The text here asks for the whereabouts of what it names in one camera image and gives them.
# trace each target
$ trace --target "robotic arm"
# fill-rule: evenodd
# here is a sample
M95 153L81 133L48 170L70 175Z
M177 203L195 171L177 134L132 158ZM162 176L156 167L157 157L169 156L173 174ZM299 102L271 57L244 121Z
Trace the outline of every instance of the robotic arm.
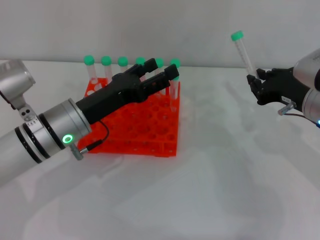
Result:
M260 79L248 75L247 80L259 105L283 103L286 106L278 111L281 116L296 109L320 126L320 49L298 61L293 68L274 68L267 72L258 69L257 74Z
M75 142L91 132L90 124L126 104L144 102L148 96L169 87L169 81L179 76L173 64L164 72L140 81L140 77L157 68L154 58L144 65L136 64L113 76L110 84L88 97L78 102L70 98L37 115L23 97L36 83L25 65L21 60L0 64L0 95L19 111L24 121L0 138L0 185L67 147L81 160L82 153L89 149L80 151Z

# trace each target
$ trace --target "green cap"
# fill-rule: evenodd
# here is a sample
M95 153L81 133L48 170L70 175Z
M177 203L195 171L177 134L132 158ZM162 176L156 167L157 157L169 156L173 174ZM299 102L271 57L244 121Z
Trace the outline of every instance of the green cap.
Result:
M109 57L109 56L103 56L103 57L101 58L101 64L102 64L103 66L109 66L109 65L111 65L111 63L112 63L111 57Z
M84 64L87 66L95 64L95 59L91 55L87 55L83 58Z
M118 58L118 65L120 67L126 67L128 66L128 58L126 56L120 56Z
M177 68L180 68L180 65L181 65L181 64L180 64L180 60L179 60L178 58L173 58L173 59L171 59L170 64L171 64L171 65L172 65L172 64L175 64Z
M135 60L135 63L136 64L141 64L141 65L144 65L145 64L145 61L146 59L144 57L137 57L136 60Z
M155 61L158 69L162 68L165 65L165 62L162 58L156 58Z
M244 37L244 33L242 31L237 31L231 35L232 41L238 41Z

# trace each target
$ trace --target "white table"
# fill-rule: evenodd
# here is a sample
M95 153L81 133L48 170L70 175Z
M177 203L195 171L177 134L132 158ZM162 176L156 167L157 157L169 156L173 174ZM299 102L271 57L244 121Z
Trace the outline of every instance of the white table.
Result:
M83 64L25 64L36 80L25 98L38 113L83 97ZM243 69L180 74L177 158L76 161L66 149L0 189L0 239L319 239L320 131L277 116L280 103L258 106ZM21 120L4 100L0 109L3 135Z

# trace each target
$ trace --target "test tube rack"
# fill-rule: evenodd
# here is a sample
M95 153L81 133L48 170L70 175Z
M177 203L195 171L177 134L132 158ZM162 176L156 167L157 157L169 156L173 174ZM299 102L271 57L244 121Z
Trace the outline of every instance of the test tube rack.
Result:
M102 87L107 85L106 78L98 78L98 82ZM85 97L94 91L94 86L89 82ZM180 83L178 98L174 101L166 89L166 94L158 92L145 102L127 104L102 119L109 128L109 137L89 153L174 157L177 154L179 111ZM78 142L79 149L103 139L107 133L100 122L92 124L91 129L92 132Z

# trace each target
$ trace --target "white wall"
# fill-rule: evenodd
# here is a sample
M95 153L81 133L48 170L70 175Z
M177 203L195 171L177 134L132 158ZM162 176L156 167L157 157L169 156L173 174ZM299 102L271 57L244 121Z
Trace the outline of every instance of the white wall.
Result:
M320 47L319 9L319 0L2 0L0 58L239 67L230 34L242 29L258 67L290 67Z

